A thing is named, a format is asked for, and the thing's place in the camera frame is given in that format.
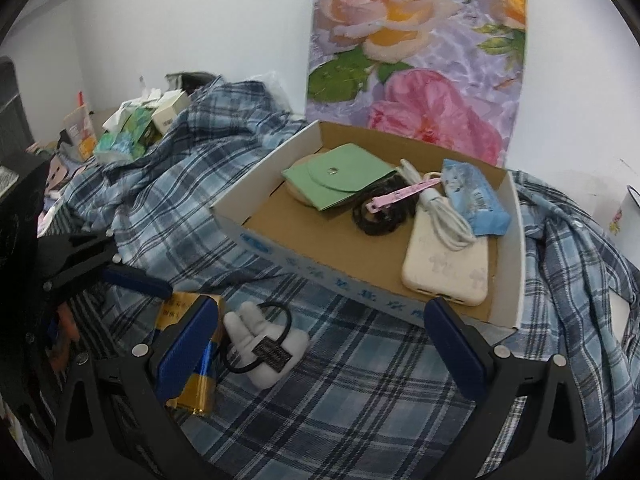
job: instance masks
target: white glove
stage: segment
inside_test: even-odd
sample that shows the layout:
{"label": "white glove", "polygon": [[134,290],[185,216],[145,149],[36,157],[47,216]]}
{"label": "white glove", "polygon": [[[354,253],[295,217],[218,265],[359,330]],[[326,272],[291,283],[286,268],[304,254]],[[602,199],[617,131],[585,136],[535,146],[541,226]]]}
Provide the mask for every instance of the white glove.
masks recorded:
{"label": "white glove", "polygon": [[[277,340],[284,327],[264,319],[260,308],[251,301],[245,301],[238,309],[238,314],[227,312],[223,322],[229,339],[240,354],[240,366],[247,366],[257,359],[252,350],[262,338],[268,336]],[[302,330],[292,328],[280,346],[292,355],[281,372],[276,372],[265,363],[247,372],[247,376],[259,390],[271,388],[302,359],[309,346],[309,335]]]}

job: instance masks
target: striped fabric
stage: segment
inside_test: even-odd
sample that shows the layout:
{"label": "striped fabric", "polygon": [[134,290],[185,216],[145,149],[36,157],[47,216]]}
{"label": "striped fabric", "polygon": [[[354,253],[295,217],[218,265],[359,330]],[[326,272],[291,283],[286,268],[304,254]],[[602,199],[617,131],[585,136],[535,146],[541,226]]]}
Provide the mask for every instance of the striped fabric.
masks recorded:
{"label": "striped fabric", "polygon": [[[256,82],[217,80],[151,153],[86,171],[66,190],[52,230],[116,231],[124,261],[176,290],[290,305],[312,347],[272,389],[220,372],[216,412],[179,415],[195,448],[236,478],[423,478],[473,409],[424,331],[370,310],[240,250],[207,205],[303,126],[277,110]],[[638,408],[638,272],[567,197],[523,173],[527,242],[525,313],[506,344],[519,356],[568,356],[588,422],[590,478],[626,437]],[[611,334],[607,289],[632,305],[622,346]],[[158,302],[112,288],[72,308],[92,351],[111,355],[148,341]],[[513,434],[512,416],[484,470]]]}

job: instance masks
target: coiled white charging cable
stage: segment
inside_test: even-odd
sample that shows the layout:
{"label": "coiled white charging cable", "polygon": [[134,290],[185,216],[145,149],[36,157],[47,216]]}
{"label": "coiled white charging cable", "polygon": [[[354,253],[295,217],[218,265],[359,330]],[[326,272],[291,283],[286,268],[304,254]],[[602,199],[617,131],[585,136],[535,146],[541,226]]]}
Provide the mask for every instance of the coiled white charging cable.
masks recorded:
{"label": "coiled white charging cable", "polygon": [[[418,184],[423,179],[440,176],[439,173],[434,172],[422,177],[408,160],[403,158],[400,163],[401,166],[396,171],[411,185]],[[422,207],[431,215],[433,230],[447,249],[461,251],[476,243],[476,237],[469,222],[453,209],[449,200],[437,190],[429,188],[421,192],[418,207]]]}

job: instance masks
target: peach rose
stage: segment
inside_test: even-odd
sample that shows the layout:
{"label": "peach rose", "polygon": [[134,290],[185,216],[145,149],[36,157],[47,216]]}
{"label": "peach rose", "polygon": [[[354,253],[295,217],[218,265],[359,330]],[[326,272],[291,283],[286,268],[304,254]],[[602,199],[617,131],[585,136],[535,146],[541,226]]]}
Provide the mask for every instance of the peach rose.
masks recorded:
{"label": "peach rose", "polygon": [[326,54],[362,44],[369,59],[396,63],[425,47],[459,8],[452,0],[319,0],[316,28],[329,31]]}
{"label": "peach rose", "polygon": [[367,127],[494,165],[502,151],[500,133],[473,111],[449,79],[425,68],[395,72],[389,78],[384,100],[371,105]]}
{"label": "peach rose", "polygon": [[527,0],[496,0],[492,14],[507,27],[524,30],[527,25]]}

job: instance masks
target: small white box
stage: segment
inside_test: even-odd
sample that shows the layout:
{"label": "small white box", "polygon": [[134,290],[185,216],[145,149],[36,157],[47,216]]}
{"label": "small white box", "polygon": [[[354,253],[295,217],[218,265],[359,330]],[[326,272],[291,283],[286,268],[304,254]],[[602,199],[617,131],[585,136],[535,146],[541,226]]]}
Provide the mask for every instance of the small white box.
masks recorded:
{"label": "small white box", "polygon": [[158,108],[152,115],[152,120],[163,136],[174,122],[177,115],[189,107],[191,100],[187,92],[173,90],[166,92],[158,103]]}
{"label": "small white box", "polygon": [[316,121],[256,164],[212,205],[220,229],[240,246],[290,272],[417,326],[427,296],[401,281],[413,220],[395,232],[368,237],[351,221],[349,206],[326,212],[302,205],[282,186],[282,170],[305,155],[353,142],[398,165],[407,158],[419,171],[439,171],[444,158],[475,164],[511,215],[508,232],[489,240],[489,294],[479,306],[451,306],[495,343],[520,327],[525,245],[518,194],[508,171],[461,153],[383,132]]}

